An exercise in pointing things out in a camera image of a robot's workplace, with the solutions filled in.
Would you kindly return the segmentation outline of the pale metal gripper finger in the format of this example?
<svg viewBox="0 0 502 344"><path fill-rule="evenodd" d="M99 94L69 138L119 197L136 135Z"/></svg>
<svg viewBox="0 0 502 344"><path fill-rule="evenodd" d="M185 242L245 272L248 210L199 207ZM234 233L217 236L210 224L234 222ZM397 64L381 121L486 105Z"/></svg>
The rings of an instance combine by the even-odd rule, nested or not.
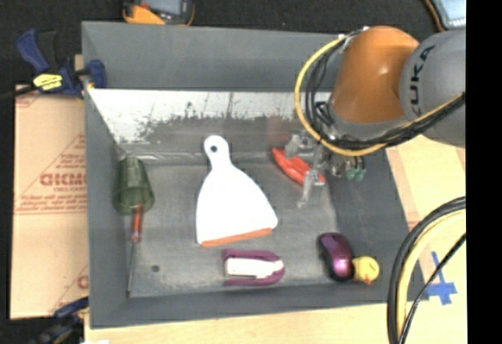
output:
<svg viewBox="0 0 502 344"><path fill-rule="evenodd" d="M302 184L302 193L300 199L297 201L296 206L302 208L309 201L311 196L312 187L315 181L315 174L313 172L307 172L304 175L304 181Z"/></svg>
<svg viewBox="0 0 502 344"><path fill-rule="evenodd" d="M321 201L322 194L326 188L324 179L316 179L312 185L312 204L318 205Z"/></svg>

